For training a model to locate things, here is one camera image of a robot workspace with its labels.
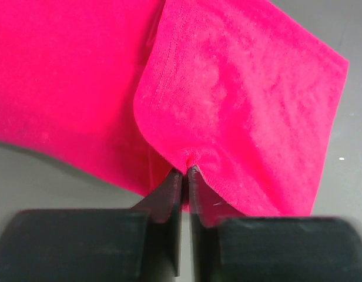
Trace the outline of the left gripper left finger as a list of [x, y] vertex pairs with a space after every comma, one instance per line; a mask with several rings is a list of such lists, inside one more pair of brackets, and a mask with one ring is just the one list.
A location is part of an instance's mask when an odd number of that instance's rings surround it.
[[129, 209], [32, 209], [0, 237], [0, 281], [173, 281], [182, 175]]

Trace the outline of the red t shirt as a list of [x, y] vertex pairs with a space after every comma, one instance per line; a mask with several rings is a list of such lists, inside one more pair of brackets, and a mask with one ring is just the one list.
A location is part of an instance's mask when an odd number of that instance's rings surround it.
[[146, 195], [199, 168], [308, 216], [349, 62], [270, 1], [0, 1], [0, 142]]

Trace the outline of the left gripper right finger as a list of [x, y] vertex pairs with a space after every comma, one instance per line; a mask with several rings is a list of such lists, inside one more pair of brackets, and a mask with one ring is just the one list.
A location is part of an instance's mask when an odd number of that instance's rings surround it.
[[362, 236], [339, 217], [250, 217], [188, 170], [196, 281], [362, 281]]

